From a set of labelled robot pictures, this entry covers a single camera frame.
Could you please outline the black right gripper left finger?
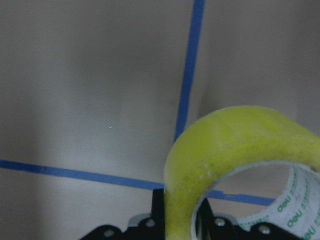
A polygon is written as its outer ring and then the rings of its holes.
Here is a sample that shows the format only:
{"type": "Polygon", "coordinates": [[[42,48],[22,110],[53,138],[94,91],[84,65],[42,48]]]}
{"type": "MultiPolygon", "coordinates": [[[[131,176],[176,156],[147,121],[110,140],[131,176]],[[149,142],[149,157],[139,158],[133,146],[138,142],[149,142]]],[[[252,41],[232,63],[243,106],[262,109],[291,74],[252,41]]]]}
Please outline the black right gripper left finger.
{"type": "Polygon", "coordinates": [[[128,227],[121,231],[114,225],[101,225],[82,237],[83,240],[164,240],[164,190],[152,191],[151,210],[130,218],[128,227]]]}

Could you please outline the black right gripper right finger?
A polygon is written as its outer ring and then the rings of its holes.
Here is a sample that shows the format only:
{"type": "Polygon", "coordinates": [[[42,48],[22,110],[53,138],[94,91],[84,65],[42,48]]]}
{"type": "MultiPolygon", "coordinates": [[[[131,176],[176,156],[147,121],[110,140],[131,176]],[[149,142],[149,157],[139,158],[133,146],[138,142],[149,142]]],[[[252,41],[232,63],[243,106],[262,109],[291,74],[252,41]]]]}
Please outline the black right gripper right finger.
{"type": "Polygon", "coordinates": [[[244,230],[232,218],[213,214],[207,198],[197,210],[198,240],[299,240],[300,238],[269,223],[260,222],[244,230]]]}

